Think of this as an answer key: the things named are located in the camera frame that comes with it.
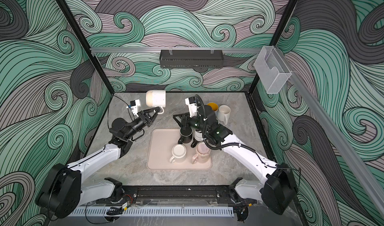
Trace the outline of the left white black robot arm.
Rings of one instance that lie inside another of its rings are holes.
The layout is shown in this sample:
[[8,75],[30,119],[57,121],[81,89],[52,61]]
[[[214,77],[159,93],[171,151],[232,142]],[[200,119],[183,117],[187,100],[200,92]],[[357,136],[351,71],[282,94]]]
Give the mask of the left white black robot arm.
[[124,194],[121,182],[112,178],[89,186],[84,186],[84,182],[104,166],[126,155],[137,140],[135,135],[150,127],[163,111],[161,107],[139,111],[132,122],[115,119],[110,128],[112,139],[104,147],[78,161],[66,165],[58,163],[50,169],[37,195],[36,205],[63,219],[78,206],[90,202],[101,199],[121,202]]

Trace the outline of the blue butterfly mug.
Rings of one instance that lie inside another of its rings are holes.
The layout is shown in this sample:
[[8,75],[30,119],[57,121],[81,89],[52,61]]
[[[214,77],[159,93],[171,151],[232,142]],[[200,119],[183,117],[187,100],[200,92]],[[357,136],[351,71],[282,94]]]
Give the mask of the blue butterfly mug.
[[210,103],[208,103],[207,105],[210,106],[211,109],[212,109],[214,112],[217,112],[218,109],[219,109],[219,106],[218,106],[216,103],[210,102]]

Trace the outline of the cream speckled mug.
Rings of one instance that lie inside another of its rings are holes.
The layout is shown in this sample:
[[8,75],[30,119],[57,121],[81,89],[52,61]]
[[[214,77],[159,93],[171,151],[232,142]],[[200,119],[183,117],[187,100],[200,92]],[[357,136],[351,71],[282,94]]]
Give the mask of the cream speckled mug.
[[146,92],[146,105],[148,107],[159,107],[159,114],[164,113],[166,106],[166,91],[165,90],[150,90]]

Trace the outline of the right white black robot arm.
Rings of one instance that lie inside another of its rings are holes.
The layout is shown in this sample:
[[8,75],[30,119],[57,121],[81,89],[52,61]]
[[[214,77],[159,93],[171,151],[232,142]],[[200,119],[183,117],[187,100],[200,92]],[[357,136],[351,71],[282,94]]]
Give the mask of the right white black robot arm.
[[277,164],[243,143],[230,129],[220,124],[210,106],[200,106],[196,113],[174,114],[181,129],[197,130],[211,150],[221,150],[252,172],[258,183],[240,180],[235,192],[242,199],[262,201],[272,212],[282,215],[298,193],[293,168]]

